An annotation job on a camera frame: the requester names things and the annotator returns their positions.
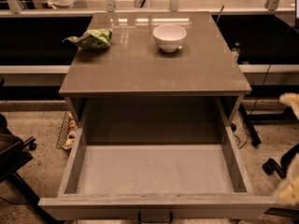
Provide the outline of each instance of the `black handle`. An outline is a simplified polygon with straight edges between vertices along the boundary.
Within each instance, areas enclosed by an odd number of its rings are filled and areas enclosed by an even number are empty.
[[[138,213],[138,222],[139,224],[153,224],[153,223],[157,223],[157,224],[171,224],[172,221],[173,221],[173,214],[172,213],[169,213],[169,220],[167,221],[163,221],[163,222],[157,222],[157,221],[154,221],[154,222],[144,222],[142,219],[141,219],[141,213]]]

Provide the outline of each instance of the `speckled floor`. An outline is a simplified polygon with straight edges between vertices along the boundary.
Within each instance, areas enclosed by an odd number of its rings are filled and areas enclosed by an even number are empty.
[[[245,108],[251,110],[254,101],[244,101]],[[276,100],[258,100],[254,112],[278,112],[284,109]],[[1,102],[0,112],[7,117],[8,128],[22,139],[33,136],[37,149],[31,151],[33,159],[22,167],[18,173],[36,192],[39,197],[56,197],[64,173],[68,156],[57,148],[59,133],[67,110],[65,102]],[[272,123],[256,125],[255,128],[262,140],[258,147],[251,144],[239,114],[234,119],[236,124],[235,140],[240,149],[243,161],[249,173],[249,179],[257,195],[271,195],[280,179],[276,174],[268,176],[262,165],[268,158],[276,161],[291,147],[299,143],[298,122]],[[7,181],[0,184],[0,197],[14,203],[26,201]],[[26,204],[14,205],[0,200],[0,223],[43,223],[35,211]],[[68,221],[67,223],[102,223],[129,224],[127,220],[102,221]],[[193,219],[174,220],[174,223],[188,224],[233,224],[229,219]],[[240,220],[241,224],[291,224],[289,218],[260,215],[257,219]]]

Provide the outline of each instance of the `bowl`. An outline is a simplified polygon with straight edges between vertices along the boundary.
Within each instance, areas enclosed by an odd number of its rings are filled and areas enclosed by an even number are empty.
[[[178,49],[187,35],[183,27],[170,24],[157,26],[152,33],[157,45],[165,52]]]

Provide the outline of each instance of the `chair wheel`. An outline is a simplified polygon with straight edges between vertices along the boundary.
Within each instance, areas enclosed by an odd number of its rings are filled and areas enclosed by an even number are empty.
[[[36,143],[30,143],[30,145],[29,145],[29,149],[30,150],[36,150]]]
[[[272,167],[267,162],[263,164],[263,170],[268,175],[271,175],[274,172],[274,170],[272,169]]]

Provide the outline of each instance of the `desk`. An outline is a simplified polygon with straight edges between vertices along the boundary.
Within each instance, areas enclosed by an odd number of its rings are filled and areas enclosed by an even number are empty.
[[[187,30],[162,52],[152,30]],[[60,94],[78,124],[56,199],[63,219],[256,217],[273,204],[253,194],[230,125],[249,83],[208,13],[99,13],[111,48],[79,50]]]

